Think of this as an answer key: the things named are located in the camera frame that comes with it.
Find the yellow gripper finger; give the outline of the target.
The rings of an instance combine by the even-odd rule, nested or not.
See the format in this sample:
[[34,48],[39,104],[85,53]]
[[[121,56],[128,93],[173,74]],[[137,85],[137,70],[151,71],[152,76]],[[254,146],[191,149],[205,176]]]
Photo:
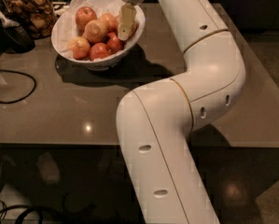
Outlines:
[[122,25],[124,29],[131,28],[133,23],[135,22],[136,17],[136,9],[130,4],[124,4],[119,11],[119,23]]

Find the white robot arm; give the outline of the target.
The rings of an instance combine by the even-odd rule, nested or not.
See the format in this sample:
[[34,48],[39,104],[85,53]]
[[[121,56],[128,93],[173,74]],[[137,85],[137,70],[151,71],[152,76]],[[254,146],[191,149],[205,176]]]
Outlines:
[[186,70],[122,98],[121,152],[146,224],[220,224],[187,139],[236,103],[245,82],[244,60],[208,0],[158,1]]

